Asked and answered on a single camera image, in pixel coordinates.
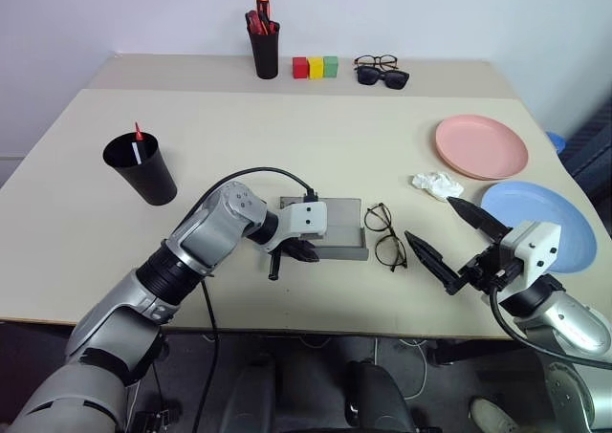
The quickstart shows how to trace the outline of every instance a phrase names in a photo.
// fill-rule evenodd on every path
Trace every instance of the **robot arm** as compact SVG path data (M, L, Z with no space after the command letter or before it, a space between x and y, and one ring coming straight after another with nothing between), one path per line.
M243 184L220 186L76 325L66 364L34 392L10 433L123 431L125 387L140 380L162 350L161 325L240 240L248 237L270 252L326 228L323 202L274 214ZM316 260L309 256L300 259Z
M449 294L456 294L467 284L484 292L504 331L524 344L539 347L537 355L561 431L591 433L612 427L612 326L545 273L557 259L560 227L532 222L505 227L467 201L448 201L464 220L485 232L492 245L457 274L432 246L406 232L419 260L442 281ZM504 322L498 306L514 316L515 325L529 340ZM580 360L590 365L578 364Z

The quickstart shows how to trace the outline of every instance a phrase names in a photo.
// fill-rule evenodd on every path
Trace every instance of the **pen holder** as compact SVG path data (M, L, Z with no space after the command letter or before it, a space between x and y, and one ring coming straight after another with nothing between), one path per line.
M146 132L142 136L139 144L134 133L116 137L106 145L102 157L148 204L162 206L174 199L176 185L165 166L157 139ZM139 161L134 144L138 144Z
M247 28L251 39L252 58L255 70L262 79L272 79L278 75L278 34L280 25L274 22L275 33L253 34Z

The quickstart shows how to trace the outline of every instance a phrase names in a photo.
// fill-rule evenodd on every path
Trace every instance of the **cable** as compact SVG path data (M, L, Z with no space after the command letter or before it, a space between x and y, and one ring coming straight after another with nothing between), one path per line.
M162 386L160 385L160 377L157 374L157 367L155 366L155 361L151 363L151 367L153 368L153 376L155 377L155 383L157 385L157 394L160 397L160 412L165 409L165 401L164 395L162 394Z
M597 361L596 359L581 358L581 357L574 357L571 355L560 354L559 352L555 352L553 350L537 345L531 340L526 339L525 337L518 334L515 330L513 330L510 327L510 325L506 322L506 320L504 320L504 317L502 316L499 310L499 305L497 304L497 293L498 293L497 287L493 286L491 288L491 291L489 292L489 303L491 304L491 312L493 313L493 316L495 317L495 321L497 322L497 324L499 324L501 329L504 330L506 334L510 336L512 339L520 342L521 344L523 344L526 347L529 347L532 350L535 350L536 352L540 352L541 354L548 355L549 357L558 358L561 361L565 361L567 363L581 364L583 366L591 366L594 368L612 370L612 363L608 363L605 361Z
M427 342L426 339L421 339L421 342L408 342L407 340L400 339L403 345L407 345L408 347L420 347Z
M294 181L298 182L299 184L301 184L302 186L304 186L306 188L306 194L307 195L309 195L309 196L314 196L315 195L315 191L306 182L304 182L303 180L299 179L293 173L288 172L287 170L283 170L282 168L276 168L276 167L253 167L253 168L246 168L244 170L239 170L237 172L229 174L227 177L222 178L217 183L215 183L213 186L211 186L208 189L208 191L205 192L200 199L198 199L198 201L194 204L194 206L191 208L191 210L187 213L185 218L183 218L181 223L179 223L179 225L176 226L176 228L178 228L182 223L187 221L197 211L197 209L202 205L202 203L208 197L210 197L210 194L212 194L214 192L214 190L217 189L221 184L227 183L229 180L233 180L236 177L240 177L242 175L248 175L250 173L255 173L255 172L280 173L281 175L285 175L286 177L289 177L292 180L294 180Z
M202 335L202 339L205 340L206 342L208 342L209 344L214 344L214 338L211 339L207 335Z
M134 392L134 399L132 400L132 405L130 406L129 411L127 412L127 418L125 419L125 431L130 426L130 422L132 422L132 414L134 413L134 406L136 405L136 398L138 397L138 390L141 388L141 380L136 384L136 390Z
M219 329L217 328L217 321L215 320L214 312L212 311L212 304L210 303L210 296L208 295L206 278L203 278L201 283L202 291L204 292L204 299L207 302L208 317L210 318L210 325L212 326L212 335L214 336L214 353L212 354L212 363L210 364L207 381L204 385L204 389L202 390L200 402L198 403L198 409L195 414L195 420L193 421L193 428L191 428L191 433L198 433L198 427L200 426L202 411L204 410L204 405L207 402L208 391L210 390L212 377L214 376L214 371L217 368L217 359L219 358Z
M374 364L379 364L379 339L374 337Z
M423 382L421 382L421 388L419 388L419 390L414 395L404 397L404 401L410 401L414 400L415 398L419 398L421 395L423 395L423 392L425 391L425 386L427 384L427 358L425 356L425 352L423 352L423 348L421 347L423 344L426 343L426 341L422 340L419 344L411 344L406 340L400 339L400 342L402 342L403 345L407 345L409 347L416 347L419 353L421 354L421 357L423 358Z
M299 341L300 341L302 344L304 344L304 345L305 345L306 347L308 347L309 349L316 349L316 350L318 350L318 349L322 349L322 348L323 348L323 347L325 347L327 344L329 344L330 340L332 340L332 338L331 338L331 337L327 337L327 338L326 338L326 339L323 341L323 343L322 343L322 344L319 344L319 345L313 345L313 344L309 344L308 342L306 342L306 341L304 340L304 337L302 337L302 336L298 337L298 339L299 339Z

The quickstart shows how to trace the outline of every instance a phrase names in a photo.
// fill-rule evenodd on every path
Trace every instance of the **shoe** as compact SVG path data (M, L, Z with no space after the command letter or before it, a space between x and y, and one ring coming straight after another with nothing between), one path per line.
M499 406L484 398L471 400L470 418L483 433L518 433L518 424Z

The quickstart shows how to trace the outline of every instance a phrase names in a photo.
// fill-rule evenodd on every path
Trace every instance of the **sunglasses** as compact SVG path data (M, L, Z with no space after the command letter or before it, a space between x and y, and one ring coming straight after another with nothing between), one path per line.
M389 89L403 89L410 75L398 70L398 57L395 55L362 55L353 62L357 67L357 82L366 86L376 84L380 79Z
M375 67L357 67L357 82L366 86L376 84L379 79L384 80L384 85L389 89L403 89L410 75L400 70L379 70Z

